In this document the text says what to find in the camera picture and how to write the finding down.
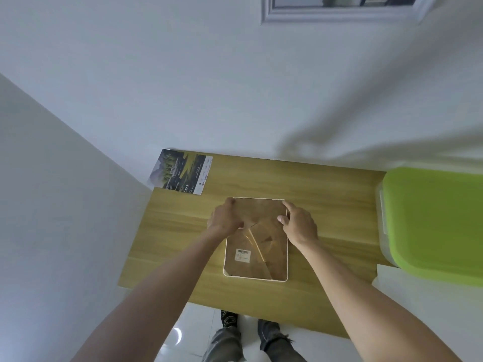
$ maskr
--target hand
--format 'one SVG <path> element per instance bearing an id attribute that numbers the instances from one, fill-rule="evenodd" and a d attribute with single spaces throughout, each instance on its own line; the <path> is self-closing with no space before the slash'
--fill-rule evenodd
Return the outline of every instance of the hand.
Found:
<path id="1" fill-rule="evenodd" d="M 277 219 L 284 226 L 284 231 L 290 242 L 297 248 L 305 244 L 317 244 L 319 242 L 317 225 L 310 212 L 295 206 L 291 202 L 283 201 L 283 204 L 290 213 L 290 219 L 287 216 L 278 216 Z"/>
<path id="2" fill-rule="evenodd" d="M 225 203 L 214 209 L 208 220 L 208 229 L 214 231 L 217 236 L 223 239 L 244 226 L 243 221 L 233 210 L 234 203 L 234 198 L 227 198 Z"/>

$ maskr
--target plastic storage box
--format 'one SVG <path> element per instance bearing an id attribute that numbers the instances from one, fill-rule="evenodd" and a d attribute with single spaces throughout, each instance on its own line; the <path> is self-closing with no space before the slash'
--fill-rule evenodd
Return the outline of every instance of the plastic storage box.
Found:
<path id="1" fill-rule="evenodd" d="M 379 193 L 389 261 L 415 276 L 483 286 L 482 175 L 401 167 Z"/>

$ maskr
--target wooden tabletop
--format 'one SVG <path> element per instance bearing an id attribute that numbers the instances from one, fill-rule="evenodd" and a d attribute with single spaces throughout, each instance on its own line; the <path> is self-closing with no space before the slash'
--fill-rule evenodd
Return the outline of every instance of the wooden tabletop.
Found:
<path id="1" fill-rule="evenodd" d="M 155 188 L 119 279 L 133 288 L 157 265 L 185 249 L 226 197 L 293 201 L 312 213 L 319 239 L 357 275 L 371 282 L 379 249 L 375 188 L 380 171 L 213 155 L 202 195 Z M 214 252 L 190 302 L 347 337 L 315 273 L 289 244 L 288 281 L 223 275 L 225 242 Z"/>

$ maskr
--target white tile floor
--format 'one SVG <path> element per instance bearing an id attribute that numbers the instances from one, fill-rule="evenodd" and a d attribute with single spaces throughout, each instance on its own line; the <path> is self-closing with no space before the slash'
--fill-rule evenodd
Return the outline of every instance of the white tile floor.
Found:
<path id="1" fill-rule="evenodd" d="M 269 361 L 260 351 L 257 319 L 240 316 L 238 327 L 245 358 L 249 362 Z M 221 328 L 220 310 L 188 303 L 174 325 L 156 362 L 200 362 L 214 333 Z M 294 348 L 308 361 L 361 361 L 350 340 L 306 329 L 281 325 L 281 331 L 294 340 Z"/>

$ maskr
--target gray jeans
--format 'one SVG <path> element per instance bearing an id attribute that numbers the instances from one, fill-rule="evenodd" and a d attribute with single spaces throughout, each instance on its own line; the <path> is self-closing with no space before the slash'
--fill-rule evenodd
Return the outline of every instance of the gray jeans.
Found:
<path id="1" fill-rule="evenodd" d="M 241 336 L 235 326 L 221 328 L 215 333 L 202 362 L 238 362 L 243 358 Z M 294 350 L 290 339 L 280 332 L 271 335 L 270 340 L 264 341 L 260 349 L 268 354 L 272 362 L 306 362 Z"/>

